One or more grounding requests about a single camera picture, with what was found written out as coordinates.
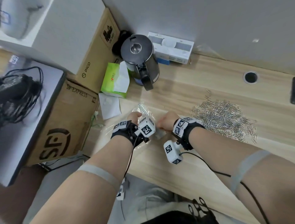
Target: white box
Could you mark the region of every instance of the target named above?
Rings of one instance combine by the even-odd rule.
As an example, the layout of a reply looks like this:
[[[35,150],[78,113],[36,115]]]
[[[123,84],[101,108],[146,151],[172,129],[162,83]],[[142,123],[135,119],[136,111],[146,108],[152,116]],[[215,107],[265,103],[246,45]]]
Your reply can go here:
[[[154,54],[157,58],[187,64],[194,42],[169,37],[157,33],[148,33],[154,45]]]
[[[76,74],[105,10],[101,0],[42,0],[24,39],[0,31],[0,46]]]

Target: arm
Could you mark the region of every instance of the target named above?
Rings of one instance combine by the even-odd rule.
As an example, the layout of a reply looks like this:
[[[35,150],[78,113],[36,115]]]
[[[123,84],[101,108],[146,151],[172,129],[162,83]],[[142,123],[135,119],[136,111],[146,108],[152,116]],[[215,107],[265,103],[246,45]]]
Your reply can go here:
[[[127,120],[137,124],[141,113]],[[133,145],[123,136],[114,136],[86,163],[104,169],[122,182]],[[104,179],[85,171],[70,175],[54,192],[31,224],[107,223],[117,192]]]
[[[158,127],[172,131],[176,113],[168,112]],[[189,142],[208,165],[216,171],[233,175],[239,164],[260,148],[215,134],[203,128],[194,128]],[[270,223],[293,223],[295,211],[295,164],[276,155],[269,155],[243,177],[243,182],[256,196]],[[230,178],[217,174],[229,188]],[[248,191],[239,185],[237,197],[261,222],[262,215]]]

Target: gray wall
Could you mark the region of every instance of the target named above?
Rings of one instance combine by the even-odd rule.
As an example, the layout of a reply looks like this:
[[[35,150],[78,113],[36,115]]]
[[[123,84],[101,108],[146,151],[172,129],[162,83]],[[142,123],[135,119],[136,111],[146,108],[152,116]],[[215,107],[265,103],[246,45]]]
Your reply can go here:
[[[295,1],[103,1],[120,29],[191,40],[195,52],[295,73]]]

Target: kettle handle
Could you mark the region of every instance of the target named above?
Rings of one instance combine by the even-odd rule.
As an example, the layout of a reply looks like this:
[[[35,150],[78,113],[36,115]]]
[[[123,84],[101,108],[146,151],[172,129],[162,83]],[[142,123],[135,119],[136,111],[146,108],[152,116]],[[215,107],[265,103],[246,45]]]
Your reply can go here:
[[[143,67],[137,67],[138,73],[141,77],[141,82],[143,86],[145,87],[146,91],[152,90],[154,88],[152,80],[150,79],[149,72],[146,68],[146,66]]]

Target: person's right arm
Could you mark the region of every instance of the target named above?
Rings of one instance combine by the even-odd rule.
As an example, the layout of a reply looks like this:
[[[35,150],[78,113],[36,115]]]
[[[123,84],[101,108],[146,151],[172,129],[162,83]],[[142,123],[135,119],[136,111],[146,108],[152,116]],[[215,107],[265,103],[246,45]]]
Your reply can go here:
[[[168,112],[158,127],[173,130],[179,116]],[[254,152],[261,150],[250,144],[233,140],[200,127],[194,128],[189,142],[208,165],[216,171],[233,175],[239,164]],[[229,188],[230,178],[217,174]],[[242,180],[255,195],[270,223],[295,222],[295,164],[276,155],[268,155],[253,166]],[[236,195],[248,210],[265,223],[252,196],[241,184]]]

